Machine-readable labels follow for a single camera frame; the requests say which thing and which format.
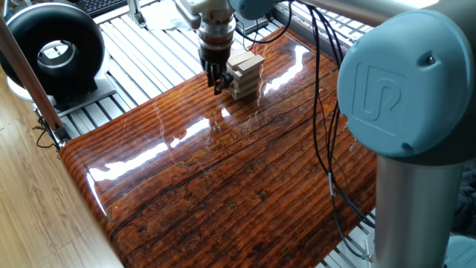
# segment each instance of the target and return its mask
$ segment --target wooden block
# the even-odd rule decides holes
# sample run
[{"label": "wooden block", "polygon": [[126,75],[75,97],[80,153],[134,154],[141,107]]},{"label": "wooden block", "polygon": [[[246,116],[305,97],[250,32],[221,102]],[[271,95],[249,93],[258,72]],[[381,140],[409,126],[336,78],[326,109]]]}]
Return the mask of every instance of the wooden block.
[{"label": "wooden block", "polygon": [[260,79],[260,73],[259,72],[243,75],[240,80],[234,80],[233,83],[236,83],[237,85],[245,85],[245,84],[250,83],[251,81],[255,81],[257,79]]},{"label": "wooden block", "polygon": [[236,101],[238,101],[241,98],[244,98],[248,96],[249,94],[255,92],[260,84],[259,80],[256,80],[253,83],[249,83],[245,86],[242,86],[238,89],[228,89],[228,93],[233,97]]},{"label": "wooden block", "polygon": [[244,54],[241,54],[239,56],[230,58],[227,62],[226,65],[231,68],[234,71],[238,71],[238,65],[241,63],[244,63],[247,60],[250,60],[252,57],[254,57],[253,52],[247,51]]},{"label": "wooden block", "polygon": [[265,58],[261,57],[261,55],[254,56],[253,58],[238,65],[238,71],[241,71],[243,74],[247,74],[259,68],[264,62]]}]

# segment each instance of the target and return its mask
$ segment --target wooden tabletop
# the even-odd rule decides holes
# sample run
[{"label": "wooden tabletop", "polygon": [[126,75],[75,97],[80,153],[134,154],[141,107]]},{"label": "wooden tabletop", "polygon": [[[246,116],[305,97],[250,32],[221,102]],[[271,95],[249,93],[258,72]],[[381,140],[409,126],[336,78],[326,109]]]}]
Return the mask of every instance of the wooden tabletop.
[{"label": "wooden tabletop", "polygon": [[[62,148],[126,267],[314,267],[340,242],[312,143],[315,47],[289,31],[254,53],[256,94],[214,96],[202,73]],[[320,65],[329,117],[338,73]],[[376,158],[342,119],[335,157],[350,197],[373,208]],[[319,113],[321,148],[323,126]],[[349,231],[358,220],[337,204]]]}]

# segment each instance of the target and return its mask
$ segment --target black cable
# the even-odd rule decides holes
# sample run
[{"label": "black cable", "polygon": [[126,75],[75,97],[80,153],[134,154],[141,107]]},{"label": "black cable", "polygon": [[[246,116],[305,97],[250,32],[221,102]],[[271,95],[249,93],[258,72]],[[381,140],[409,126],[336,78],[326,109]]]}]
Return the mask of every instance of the black cable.
[{"label": "black cable", "polygon": [[[54,139],[54,134],[51,131],[51,128],[48,126],[48,123],[46,123],[45,119],[43,119],[43,117],[38,119],[38,124],[39,124],[39,126],[34,127],[33,130],[43,130],[43,132],[39,135],[38,140],[36,140],[36,146],[38,146],[42,149],[48,149],[48,148],[54,147],[57,150],[57,152],[59,152],[60,151],[60,145]],[[42,139],[42,137],[45,133],[48,133],[50,138],[53,140],[53,143],[48,145],[48,146],[42,146],[42,145],[39,144],[39,141]]]},{"label": "black cable", "polygon": [[286,25],[284,30],[280,34],[278,34],[275,38],[273,38],[271,40],[266,40],[266,41],[256,41],[256,40],[253,40],[253,39],[249,38],[244,33],[240,33],[239,31],[238,31],[238,34],[243,36],[243,38],[247,39],[248,41],[252,41],[252,42],[255,42],[257,44],[269,44],[271,42],[274,42],[274,41],[278,40],[280,37],[282,37],[284,35],[285,32],[287,32],[287,30],[289,29],[289,26],[291,26],[291,22],[292,22],[292,2],[293,1],[294,0],[289,0],[289,21],[288,21],[288,24]]},{"label": "black cable", "polygon": [[[333,193],[332,187],[334,187],[337,191],[337,193],[342,197],[344,202],[350,207],[350,209],[353,211],[353,213],[357,216],[357,218],[366,223],[369,226],[372,226],[373,224],[362,214],[361,211],[359,211],[355,205],[352,203],[351,200],[347,197],[347,195],[344,193],[344,191],[339,187],[337,181],[335,180],[335,176],[332,170],[332,160],[334,158],[334,148],[335,148],[335,140],[337,137],[337,132],[338,132],[338,118],[340,116],[340,110],[338,108],[338,103],[336,103],[335,108],[332,112],[332,119],[329,125],[329,132],[327,132],[327,126],[325,122],[325,114],[324,114],[324,108],[322,107],[322,102],[320,98],[320,92],[319,92],[319,63],[320,63],[320,54],[319,54],[319,48],[320,48],[320,42],[319,42],[319,35],[318,35],[318,26],[317,26],[317,19],[315,18],[314,12],[316,12],[321,21],[324,24],[324,28],[327,32],[327,36],[329,37],[332,52],[334,53],[335,56],[335,61],[337,62],[338,68],[341,67],[341,60],[343,59],[343,54],[341,53],[341,49],[335,49],[334,46],[334,41],[332,39],[332,35],[329,31],[329,28],[331,28],[332,33],[335,33],[335,31],[332,29],[332,26],[329,24],[329,22],[315,9],[315,7],[310,7],[309,5],[307,6],[309,9],[309,12],[311,13],[312,17],[312,27],[313,27],[313,34],[316,42],[316,90],[315,90],[315,99],[314,99],[314,110],[313,110],[313,138],[314,138],[314,143],[315,143],[315,150],[316,150],[316,155],[319,159],[319,163],[321,167],[323,168],[324,172],[326,172],[329,176],[329,186],[330,186],[330,193],[331,193],[331,198],[332,198],[332,208],[334,211],[334,218],[335,218],[335,224],[337,226],[339,235],[341,236],[342,241],[344,242],[345,246],[349,249],[349,251],[354,254],[356,257],[361,258],[361,259],[366,259],[366,255],[359,254],[357,253],[353,248],[350,247],[348,244],[347,240],[345,239],[344,234],[342,233],[341,230],[341,225],[338,220],[338,214],[337,214],[337,208],[335,207],[335,197]],[[340,46],[340,43],[338,42],[337,36],[334,34],[334,38],[336,38],[336,42],[338,43],[338,46]],[[317,145],[317,104],[318,101],[321,105],[321,111],[323,113],[323,118],[324,118],[324,130],[325,130],[325,136],[324,136],[324,141],[326,142],[326,147],[327,147],[327,161],[328,161],[328,167],[325,166],[324,162],[321,159],[321,156],[319,154],[318,150],[318,145]]]},{"label": "black cable", "polygon": [[[335,33],[334,29],[330,25],[329,21],[321,13],[319,13],[315,8],[313,8],[312,10],[315,11],[319,15],[322,23],[324,24],[324,28],[327,32],[328,37],[329,37],[330,45],[331,45],[332,51],[333,51],[334,56],[335,56],[335,60],[337,62],[338,68],[340,68],[341,61],[344,58],[344,55],[342,53],[341,44],[339,42],[337,34]],[[331,29],[332,35],[334,36],[335,42],[337,43],[339,55],[337,55],[337,51],[335,49],[335,45],[334,45],[334,41],[332,40],[332,36],[329,32],[329,28]],[[338,190],[339,195],[341,195],[344,198],[344,201],[349,205],[349,207],[352,209],[352,211],[357,215],[358,219],[360,219],[360,221],[363,221],[364,223],[366,223],[368,226],[375,228],[375,225],[371,221],[369,221],[365,217],[365,215],[363,215],[362,212],[358,208],[356,208],[356,206],[353,204],[352,201],[350,201],[347,198],[345,193],[338,186],[337,182],[335,181],[335,177],[333,176],[334,173],[333,173],[333,170],[332,170],[332,160],[334,159],[333,154],[334,154],[335,141],[336,141],[337,132],[338,132],[338,122],[339,122],[340,114],[341,114],[341,111],[338,108],[338,102],[336,102],[335,108],[334,108],[334,111],[333,111],[333,114],[332,114],[332,120],[331,120],[330,127],[329,127],[329,135],[327,137],[327,143],[328,144],[332,140],[332,144],[330,146],[328,145],[328,151],[327,151],[328,162],[329,162],[329,173],[332,176],[332,183],[334,184],[334,186]]]},{"label": "black cable", "polygon": [[315,68],[315,76],[316,76],[316,83],[315,83],[315,94],[314,94],[314,109],[312,111],[313,116],[312,116],[312,135],[313,135],[313,141],[314,141],[314,150],[315,154],[318,157],[319,163],[321,164],[321,167],[323,168],[325,173],[328,173],[328,170],[321,158],[321,154],[319,153],[319,148],[318,148],[318,130],[317,130],[317,118],[318,118],[318,100],[320,99],[320,92],[319,92],[319,62],[321,61],[321,54],[319,53],[319,35],[318,35],[318,25],[317,25],[317,20],[315,17],[312,17],[312,28],[313,28],[313,34],[314,38],[316,41],[316,48],[317,48],[317,53],[316,53],[316,68]]},{"label": "black cable", "polygon": [[[244,39],[247,39],[249,41],[252,41],[253,43],[258,43],[258,44],[269,44],[271,42],[276,41],[282,35],[284,35],[284,33],[288,30],[289,26],[291,25],[291,22],[292,22],[292,2],[293,1],[294,0],[289,1],[289,21],[288,21],[288,24],[285,27],[285,29],[278,36],[276,36],[275,38],[273,38],[271,40],[268,40],[268,41],[256,41],[256,40],[252,40],[251,38],[249,38],[248,36],[246,36],[243,33],[239,32],[239,34],[242,35]],[[331,198],[332,198],[332,207],[333,207],[335,223],[336,223],[339,235],[341,236],[342,241],[344,242],[345,246],[349,249],[349,251],[351,253],[353,253],[358,258],[366,260],[367,256],[357,253],[354,249],[352,249],[350,247],[347,240],[345,239],[344,234],[342,233],[342,230],[341,230],[339,220],[338,220],[337,208],[335,206],[335,197],[334,197],[334,192],[333,192],[332,187],[334,187],[336,189],[338,195],[340,195],[342,197],[343,201],[349,206],[349,208],[352,210],[352,212],[357,216],[357,218],[361,222],[367,224],[370,227],[375,228],[375,225],[356,207],[356,205],[354,205],[354,203],[347,197],[347,195],[344,193],[344,191],[340,188],[337,181],[335,180],[334,172],[332,170],[332,160],[335,160],[335,162],[337,163],[337,165],[341,169],[341,166],[338,164],[337,160],[335,159],[335,157],[333,155],[334,154],[334,149],[335,149],[335,141],[336,141],[336,138],[337,138],[338,123],[339,123],[339,117],[341,115],[341,111],[338,108],[338,102],[336,102],[334,110],[332,112],[332,118],[331,118],[330,125],[329,125],[329,131],[327,131],[326,115],[324,113],[324,108],[323,108],[323,105],[322,105],[321,96],[320,96],[320,92],[319,92],[319,64],[320,64],[320,61],[321,61],[321,54],[319,53],[320,52],[319,29],[318,29],[318,23],[317,23],[317,19],[315,17],[314,12],[317,13],[320,20],[324,24],[324,29],[326,30],[327,36],[329,38],[331,49],[332,49],[332,52],[334,54],[335,61],[337,62],[338,69],[341,68],[341,61],[343,60],[344,55],[342,53],[341,44],[338,40],[337,34],[335,33],[335,31],[332,28],[329,21],[315,7],[312,7],[312,6],[309,6],[309,5],[306,5],[306,6],[308,7],[309,12],[311,13],[312,32],[313,32],[315,42],[316,42],[316,69],[315,69],[316,82],[315,82],[315,96],[314,96],[314,107],[313,107],[313,116],[312,116],[312,134],[313,134],[315,153],[316,153],[316,156],[318,157],[319,165],[322,167],[323,171],[329,177],[329,187],[330,187],[330,193],[331,193]],[[337,49],[335,48],[334,39],[335,39],[335,42],[338,46]],[[319,152],[319,147],[318,147],[318,137],[317,137],[318,103],[321,105],[321,112],[322,112],[323,121],[324,121],[324,132],[325,132],[324,133],[325,134],[324,135],[324,141],[326,143],[326,149],[327,149],[327,163],[329,165],[328,167],[326,167],[326,165],[324,164],[324,161],[321,157],[321,154]]]},{"label": "black cable", "polygon": [[[237,23],[241,23],[241,25],[242,25],[242,30],[243,30],[243,32],[245,32],[245,25],[243,24],[243,22],[237,21]],[[259,25],[258,25],[258,20],[256,20],[256,33],[254,33],[254,40],[252,41],[253,44],[251,45],[250,49],[246,48],[246,45],[245,45],[245,36],[243,35],[243,48],[244,48],[245,51],[247,51],[247,52],[251,51],[251,50],[253,49],[253,47],[254,47],[254,43],[256,42],[256,38],[258,37],[258,27],[259,27]]]},{"label": "black cable", "polygon": [[359,254],[357,253],[352,247],[350,247],[349,243],[347,242],[347,239],[345,239],[345,236],[344,236],[344,233],[342,233],[342,230],[341,230],[341,226],[338,224],[338,215],[337,215],[337,208],[335,207],[335,198],[334,196],[332,195],[331,196],[332,198],[332,208],[334,210],[334,218],[335,218],[335,222],[337,223],[337,230],[339,232],[339,235],[341,236],[341,239],[342,241],[344,242],[345,246],[349,249],[349,251],[354,254],[355,256],[359,257],[360,259],[362,260],[366,260],[367,259],[367,256],[365,254]]}]

